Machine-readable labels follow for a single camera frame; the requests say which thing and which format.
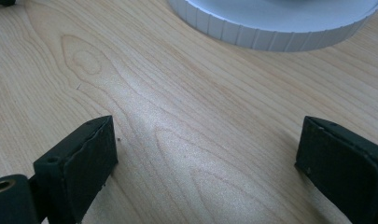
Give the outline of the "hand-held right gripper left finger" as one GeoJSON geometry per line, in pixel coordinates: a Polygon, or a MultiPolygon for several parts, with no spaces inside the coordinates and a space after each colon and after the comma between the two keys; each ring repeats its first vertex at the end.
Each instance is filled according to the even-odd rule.
{"type": "Polygon", "coordinates": [[[113,118],[85,122],[34,162],[37,217],[78,224],[118,163],[113,118]]]}

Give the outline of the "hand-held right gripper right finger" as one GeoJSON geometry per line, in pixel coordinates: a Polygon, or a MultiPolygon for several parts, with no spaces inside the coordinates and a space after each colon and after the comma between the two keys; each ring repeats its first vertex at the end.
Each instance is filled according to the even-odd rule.
{"type": "Polygon", "coordinates": [[[296,166],[353,224],[378,224],[378,145],[307,116],[296,166]]]}

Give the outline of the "white round mirror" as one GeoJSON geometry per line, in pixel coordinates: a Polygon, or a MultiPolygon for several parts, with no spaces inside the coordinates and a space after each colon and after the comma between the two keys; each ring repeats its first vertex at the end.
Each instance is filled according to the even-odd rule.
{"type": "Polygon", "coordinates": [[[196,30],[244,48],[322,49],[354,35],[378,11],[378,0],[168,0],[196,30]]]}

